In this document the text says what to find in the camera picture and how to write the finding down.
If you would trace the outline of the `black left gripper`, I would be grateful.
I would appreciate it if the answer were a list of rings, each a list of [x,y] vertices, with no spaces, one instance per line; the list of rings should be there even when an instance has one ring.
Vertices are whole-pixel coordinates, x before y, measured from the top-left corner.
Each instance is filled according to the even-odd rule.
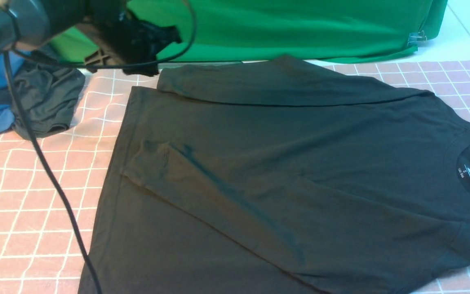
[[[158,26],[140,19],[125,0],[88,0],[87,12],[76,28],[98,49],[84,58],[86,66],[117,67],[126,75],[159,74],[157,54],[172,43],[181,44],[177,26]]]

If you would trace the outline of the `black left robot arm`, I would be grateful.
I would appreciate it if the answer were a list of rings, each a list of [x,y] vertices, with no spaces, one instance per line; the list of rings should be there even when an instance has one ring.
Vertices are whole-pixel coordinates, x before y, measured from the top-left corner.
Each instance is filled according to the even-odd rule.
[[[195,40],[196,14],[189,1],[193,30],[181,52],[159,60],[158,54],[182,39],[176,26],[139,19],[126,0],[0,0],[0,55],[7,52],[36,63],[65,68],[121,69],[126,75],[158,75],[158,65],[185,54]],[[75,27],[98,46],[82,63],[60,63],[27,56],[62,32]]]

